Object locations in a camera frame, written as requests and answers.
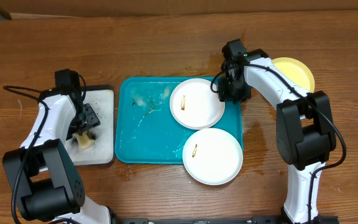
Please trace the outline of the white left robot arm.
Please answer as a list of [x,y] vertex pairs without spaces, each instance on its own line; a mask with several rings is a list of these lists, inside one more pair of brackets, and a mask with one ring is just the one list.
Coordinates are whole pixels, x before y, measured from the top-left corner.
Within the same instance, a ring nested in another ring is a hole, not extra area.
[[64,143],[67,137],[99,124],[83,103],[86,89],[53,88],[36,97],[39,113],[20,148],[4,154],[2,164],[12,190],[11,213],[27,221],[115,223],[109,207],[85,194],[82,179]]

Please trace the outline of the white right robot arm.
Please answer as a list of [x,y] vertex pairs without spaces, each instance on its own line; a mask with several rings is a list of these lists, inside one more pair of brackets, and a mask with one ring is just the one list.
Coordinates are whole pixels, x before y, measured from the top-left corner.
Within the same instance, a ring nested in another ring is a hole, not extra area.
[[237,104],[249,99],[255,88],[276,111],[276,145],[288,164],[282,221],[321,223],[316,208],[319,180],[336,148],[328,96],[291,81],[261,49],[225,47],[222,53],[225,76],[214,78],[219,99]]

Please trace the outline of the yellow round plate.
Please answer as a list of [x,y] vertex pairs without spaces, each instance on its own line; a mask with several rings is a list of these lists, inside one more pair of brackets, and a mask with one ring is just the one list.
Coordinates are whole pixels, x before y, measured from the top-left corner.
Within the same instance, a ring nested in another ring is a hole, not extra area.
[[314,92],[314,76],[304,63],[290,57],[275,58],[272,62],[292,82],[310,92]]

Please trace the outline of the yellow sponge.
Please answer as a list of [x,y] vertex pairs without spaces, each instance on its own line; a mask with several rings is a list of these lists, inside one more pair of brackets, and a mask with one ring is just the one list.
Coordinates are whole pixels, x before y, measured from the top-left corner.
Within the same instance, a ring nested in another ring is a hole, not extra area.
[[87,131],[82,132],[82,134],[74,133],[73,136],[78,142],[79,151],[85,151],[89,149],[95,142],[95,140],[89,136]]

